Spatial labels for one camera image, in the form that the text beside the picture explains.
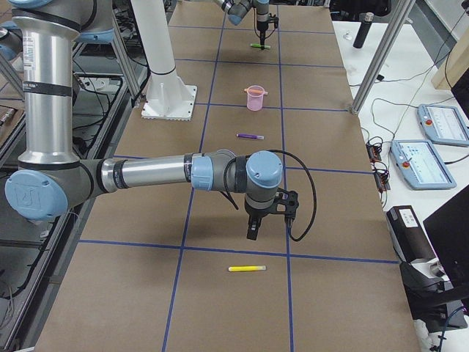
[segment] blue joint cap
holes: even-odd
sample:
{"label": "blue joint cap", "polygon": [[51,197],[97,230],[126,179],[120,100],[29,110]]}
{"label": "blue joint cap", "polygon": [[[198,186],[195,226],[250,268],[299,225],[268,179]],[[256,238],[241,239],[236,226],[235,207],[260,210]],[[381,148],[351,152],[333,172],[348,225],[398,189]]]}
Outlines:
{"label": "blue joint cap", "polygon": [[2,24],[0,24],[1,27],[5,28],[5,29],[8,29],[8,30],[12,30],[12,29],[19,29],[20,27],[18,27],[16,25],[15,22],[13,21],[6,21],[6,22],[3,22]]}
{"label": "blue joint cap", "polygon": [[0,53],[7,61],[13,60],[16,57],[16,53],[4,45],[0,45]]}
{"label": "blue joint cap", "polygon": [[35,9],[45,6],[51,1],[52,0],[8,0],[11,5],[19,7],[20,9]]}
{"label": "blue joint cap", "polygon": [[209,156],[201,156],[192,161],[191,183],[195,189],[210,191],[213,185],[213,165]]}
{"label": "blue joint cap", "polygon": [[277,188],[284,166],[274,153],[261,150],[251,155],[246,163],[249,179],[262,188]]}
{"label": "blue joint cap", "polygon": [[236,15],[228,15],[228,19],[231,23],[233,23],[235,26],[237,26],[238,24],[241,23],[241,21],[243,20],[240,16],[236,16]]}
{"label": "blue joint cap", "polygon": [[31,220],[46,220],[68,210],[62,187],[39,171],[20,170],[5,184],[5,195],[13,209]]}
{"label": "blue joint cap", "polygon": [[101,32],[82,32],[76,42],[86,44],[109,44],[114,39],[114,29]]}

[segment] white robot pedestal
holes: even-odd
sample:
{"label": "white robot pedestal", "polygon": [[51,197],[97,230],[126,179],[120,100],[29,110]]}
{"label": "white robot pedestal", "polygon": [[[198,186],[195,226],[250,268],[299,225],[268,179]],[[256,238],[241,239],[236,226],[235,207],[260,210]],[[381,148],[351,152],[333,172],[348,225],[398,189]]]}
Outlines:
{"label": "white robot pedestal", "polygon": [[163,2],[132,0],[132,7],[152,71],[142,117],[190,120],[197,87],[186,86],[177,75]]}

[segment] yellow marker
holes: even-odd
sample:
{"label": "yellow marker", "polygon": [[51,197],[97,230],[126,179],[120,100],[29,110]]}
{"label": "yellow marker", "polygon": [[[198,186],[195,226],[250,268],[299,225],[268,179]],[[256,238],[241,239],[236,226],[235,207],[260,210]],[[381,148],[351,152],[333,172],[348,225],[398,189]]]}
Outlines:
{"label": "yellow marker", "polygon": [[246,266],[230,266],[228,271],[239,273],[241,271],[266,271],[266,265],[246,265]]}

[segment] black cylinder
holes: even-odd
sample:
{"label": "black cylinder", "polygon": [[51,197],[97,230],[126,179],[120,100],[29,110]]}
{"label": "black cylinder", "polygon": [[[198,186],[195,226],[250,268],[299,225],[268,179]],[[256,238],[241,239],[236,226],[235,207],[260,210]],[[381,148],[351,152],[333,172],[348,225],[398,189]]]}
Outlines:
{"label": "black cylinder", "polygon": [[366,36],[369,32],[369,27],[372,26],[373,23],[373,13],[367,12],[363,21],[361,21],[360,29],[358,30],[357,37],[355,38],[355,42],[353,42],[353,47],[360,49],[365,43]]}

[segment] green marker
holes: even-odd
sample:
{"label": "green marker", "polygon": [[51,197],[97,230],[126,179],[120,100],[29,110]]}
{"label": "green marker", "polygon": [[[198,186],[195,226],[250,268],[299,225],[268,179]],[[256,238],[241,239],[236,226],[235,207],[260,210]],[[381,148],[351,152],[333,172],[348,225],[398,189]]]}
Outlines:
{"label": "green marker", "polygon": [[[252,48],[262,49],[262,46],[260,44],[256,44],[256,43],[251,43],[251,47]],[[264,49],[270,49],[270,45],[264,45]]]}

